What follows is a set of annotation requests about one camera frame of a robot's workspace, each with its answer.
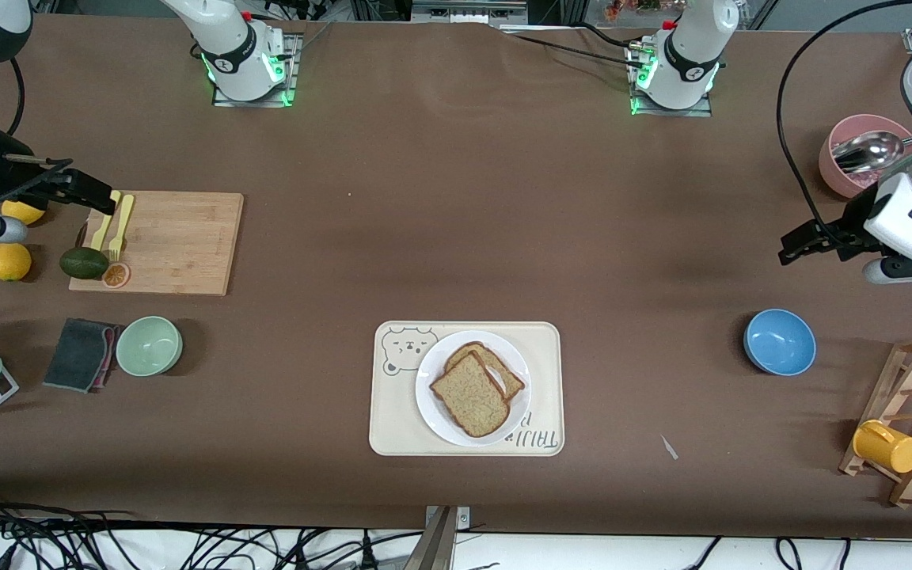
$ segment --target orange slice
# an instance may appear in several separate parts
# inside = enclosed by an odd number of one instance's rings
[[[111,264],[108,270],[104,272],[104,275],[101,276],[101,282],[104,282],[104,287],[108,289],[117,289],[129,283],[130,277],[129,266],[126,264]]]

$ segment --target bread slice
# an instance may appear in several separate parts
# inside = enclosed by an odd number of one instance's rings
[[[477,353],[467,354],[439,379],[431,391],[441,398],[453,420],[470,437],[484,437],[509,418],[502,389]]]
[[[478,342],[465,344],[454,352],[453,355],[449,357],[449,360],[446,361],[446,372],[471,352],[477,353],[477,356],[481,357],[481,362],[484,362],[485,367],[491,366],[491,368],[495,368],[495,371],[499,372],[499,375],[502,376],[502,383],[506,385],[506,390],[504,390],[506,401],[511,401],[520,390],[526,387],[523,380],[506,366],[506,363],[499,358],[499,355],[488,350],[488,347],[485,347]]]

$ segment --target metal ladle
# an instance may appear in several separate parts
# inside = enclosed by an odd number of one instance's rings
[[[872,131],[840,143],[833,149],[833,159],[844,173],[867,173],[886,169],[911,145],[912,137],[901,139],[887,131]]]

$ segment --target yellow knife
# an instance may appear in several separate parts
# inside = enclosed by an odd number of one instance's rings
[[[122,197],[122,205],[119,206],[119,231],[115,237],[108,243],[108,259],[112,263],[119,263],[122,257],[122,243],[126,238],[126,228],[129,227],[129,216],[133,213],[133,202],[136,197],[132,194],[126,194]]]
[[[115,207],[119,206],[119,202],[122,202],[122,192],[117,190],[112,190],[112,202],[115,202]],[[105,216],[104,221],[101,222],[101,228],[98,228],[97,232],[94,232],[93,238],[90,239],[90,248],[96,249],[98,252],[101,251],[102,246],[105,245],[105,235],[108,235],[108,228],[112,226],[112,216]]]

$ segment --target mug handle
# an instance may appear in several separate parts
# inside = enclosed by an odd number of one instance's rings
[[[896,436],[889,431],[889,428],[880,424],[879,422],[868,422],[868,425],[862,426],[865,429],[871,431],[871,433],[876,434],[880,438],[886,440],[888,443],[893,443],[896,440]]]

